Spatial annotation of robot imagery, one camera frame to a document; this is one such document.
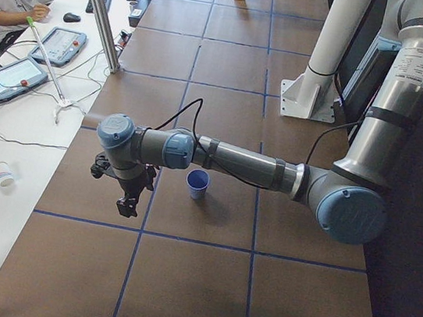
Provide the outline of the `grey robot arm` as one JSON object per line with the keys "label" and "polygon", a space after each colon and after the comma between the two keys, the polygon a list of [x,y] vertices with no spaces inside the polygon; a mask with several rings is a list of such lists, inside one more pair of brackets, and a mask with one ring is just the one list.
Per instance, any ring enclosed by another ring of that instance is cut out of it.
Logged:
{"label": "grey robot arm", "polygon": [[91,174],[119,182],[124,195],[117,208],[131,217],[141,192],[152,189],[157,167],[197,164],[288,194],[308,206],[333,239],[366,244],[384,230],[382,191],[423,109],[423,0],[388,0],[378,40],[380,48],[396,51],[396,57],[345,158],[331,169],[293,165],[193,130],[137,126],[128,116],[113,114],[98,125],[103,149]]}

